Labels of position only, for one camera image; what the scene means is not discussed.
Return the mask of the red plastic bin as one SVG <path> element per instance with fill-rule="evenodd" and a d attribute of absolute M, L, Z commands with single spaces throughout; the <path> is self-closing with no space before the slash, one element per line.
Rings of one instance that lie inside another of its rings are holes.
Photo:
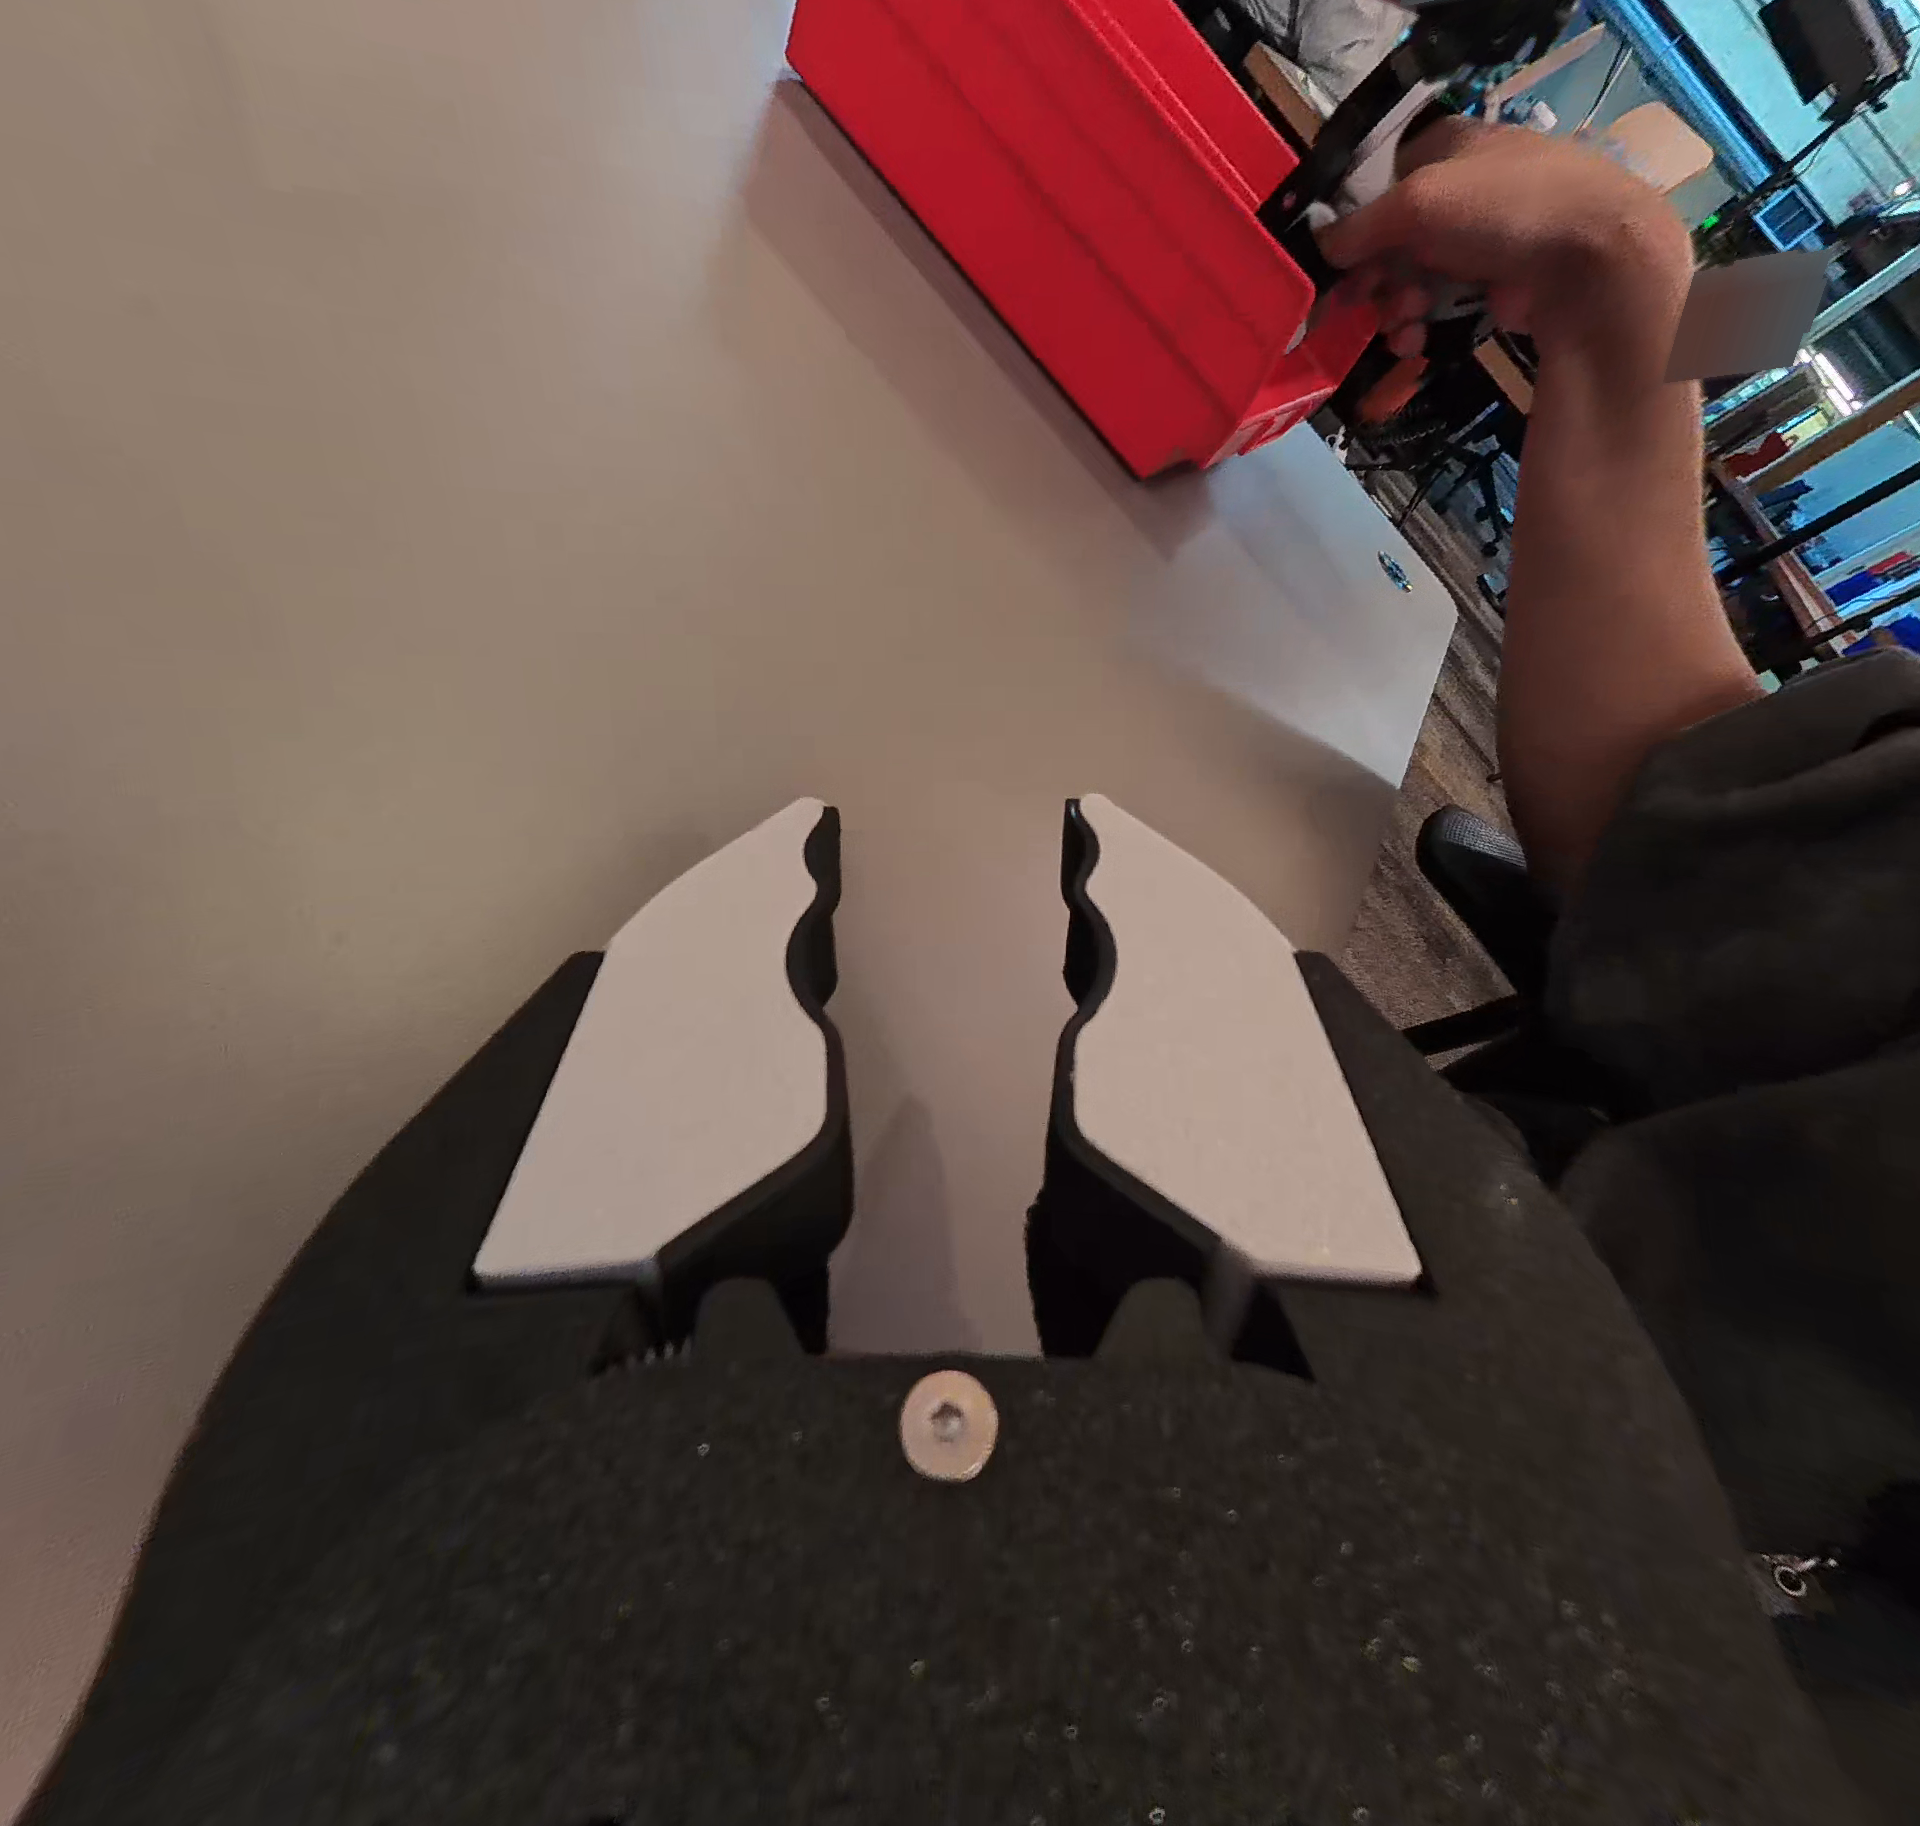
<path fill-rule="evenodd" d="M 1301 158 L 1171 0 L 797 0 L 783 56 L 1138 478 L 1285 434 L 1378 332 L 1260 222 Z"/>

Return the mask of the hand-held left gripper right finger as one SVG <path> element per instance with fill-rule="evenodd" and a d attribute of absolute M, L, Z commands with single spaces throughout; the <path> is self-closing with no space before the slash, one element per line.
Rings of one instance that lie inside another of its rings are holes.
<path fill-rule="evenodd" d="M 1423 1263 L 1289 939 L 1104 795 L 1064 805 L 1044 1216 L 1123 1290 L 1408 1290 Z"/>

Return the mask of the person's right hand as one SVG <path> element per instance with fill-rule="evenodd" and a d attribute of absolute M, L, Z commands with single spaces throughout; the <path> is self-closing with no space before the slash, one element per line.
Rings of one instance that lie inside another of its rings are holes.
<path fill-rule="evenodd" d="M 1313 232 L 1338 291 L 1379 312 L 1397 360 L 1481 300 L 1496 325 L 1614 383 L 1658 388 L 1692 284 L 1692 236 L 1667 197 L 1574 138 L 1437 120 L 1400 148 L 1376 199 Z"/>

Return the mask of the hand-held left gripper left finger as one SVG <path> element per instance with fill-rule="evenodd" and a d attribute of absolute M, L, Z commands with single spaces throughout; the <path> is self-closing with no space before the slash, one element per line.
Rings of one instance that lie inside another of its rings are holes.
<path fill-rule="evenodd" d="M 613 935 L 472 1260 L 489 1290 L 825 1273 L 853 1216 L 840 810 L 781 805 Z"/>

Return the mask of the person's black chair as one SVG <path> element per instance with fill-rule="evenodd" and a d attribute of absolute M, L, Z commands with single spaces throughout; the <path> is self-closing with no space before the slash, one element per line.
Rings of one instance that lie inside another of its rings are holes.
<path fill-rule="evenodd" d="M 1408 1026 L 1404 1037 L 1428 1058 L 1490 1046 L 1521 1028 L 1542 997 L 1555 902 L 1531 878 L 1518 840 L 1458 805 L 1426 817 L 1415 861 L 1506 980 L 1509 994 Z"/>

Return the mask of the person's right forearm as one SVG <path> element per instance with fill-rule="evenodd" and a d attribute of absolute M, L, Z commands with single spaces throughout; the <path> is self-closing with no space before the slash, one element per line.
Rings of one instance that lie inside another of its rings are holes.
<path fill-rule="evenodd" d="M 1636 341 L 1531 341 L 1496 733 L 1525 861 L 1569 896 L 1647 756 L 1761 685 L 1710 567 L 1696 386 Z"/>

